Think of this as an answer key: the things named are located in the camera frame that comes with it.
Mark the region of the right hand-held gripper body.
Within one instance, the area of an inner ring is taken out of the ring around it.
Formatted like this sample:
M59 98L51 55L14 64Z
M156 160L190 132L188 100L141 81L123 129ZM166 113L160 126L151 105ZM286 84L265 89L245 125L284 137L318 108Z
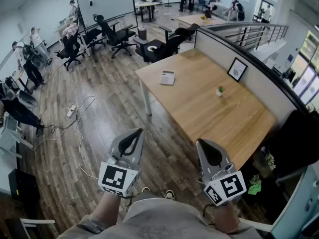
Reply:
M247 191L242 172L232 162L203 182L204 193L215 206L227 204Z

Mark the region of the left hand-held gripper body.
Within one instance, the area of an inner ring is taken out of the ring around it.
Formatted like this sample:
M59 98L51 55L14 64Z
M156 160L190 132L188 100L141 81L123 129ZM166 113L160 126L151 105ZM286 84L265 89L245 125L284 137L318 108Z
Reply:
M139 164L109 154L106 161L101 163L98 185L105 192L129 197L140 172Z

